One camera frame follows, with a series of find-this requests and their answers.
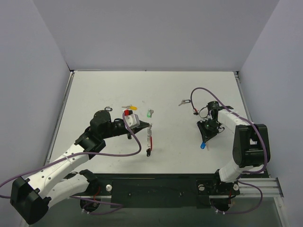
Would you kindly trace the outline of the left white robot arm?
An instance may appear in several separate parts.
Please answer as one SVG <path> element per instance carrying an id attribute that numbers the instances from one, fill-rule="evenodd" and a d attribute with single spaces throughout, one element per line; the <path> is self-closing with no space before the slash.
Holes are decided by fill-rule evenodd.
<path id="1" fill-rule="evenodd" d="M 85 170 L 68 180 L 64 177 L 94 156 L 103 155 L 106 139 L 125 134 L 135 138 L 136 133 L 150 127 L 150 123 L 139 120 L 138 115 L 128 109 L 123 111 L 122 118 L 115 120 L 107 110 L 96 112 L 89 127 L 59 158 L 27 173 L 27 178 L 22 175 L 13 178 L 10 204 L 32 225 L 65 198 L 81 192 L 95 193 L 98 181 L 92 172 Z"/>

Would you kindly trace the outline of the red keyring with keys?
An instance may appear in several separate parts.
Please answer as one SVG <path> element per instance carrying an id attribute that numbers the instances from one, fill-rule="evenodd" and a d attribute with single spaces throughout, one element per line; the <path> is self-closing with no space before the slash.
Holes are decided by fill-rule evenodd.
<path id="1" fill-rule="evenodd" d="M 147 147 L 150 151 L 153 150 L 153 143 L 152 143 L 152 124 L 149 124 L 147 128 Z"/>

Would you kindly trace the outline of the key with blue tag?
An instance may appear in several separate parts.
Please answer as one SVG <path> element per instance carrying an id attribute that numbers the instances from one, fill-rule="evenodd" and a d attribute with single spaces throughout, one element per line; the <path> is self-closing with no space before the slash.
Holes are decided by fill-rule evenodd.
<path id="1" fill-rule="evenodd" d="M 206 149 L 207 151 L 210 150 L 210 149 L 209 149 L 209 144 L 208 144 L 208 142 L 204 142 L 204 141 L 201 143 L 200 148 L 201 148 L 201 149 Z"/>

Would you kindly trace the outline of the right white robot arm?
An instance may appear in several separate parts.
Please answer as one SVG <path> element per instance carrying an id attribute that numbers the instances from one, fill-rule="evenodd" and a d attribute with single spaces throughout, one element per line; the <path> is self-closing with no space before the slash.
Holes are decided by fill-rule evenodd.
<path id="1" fill-rule="evenodd" d="M 261 173 L 269 162 L 270 148 L 267 126 L 255 124 L 233 112 L 231 106 L 209 102 L 207 115 L 197 122 L 202 136 L 201 149 L 208 148 L 208 141 L 225 129 L 234 134 L 231 161 L 215 172 L 212 190 L 223 193 L 241 175 Z"/>

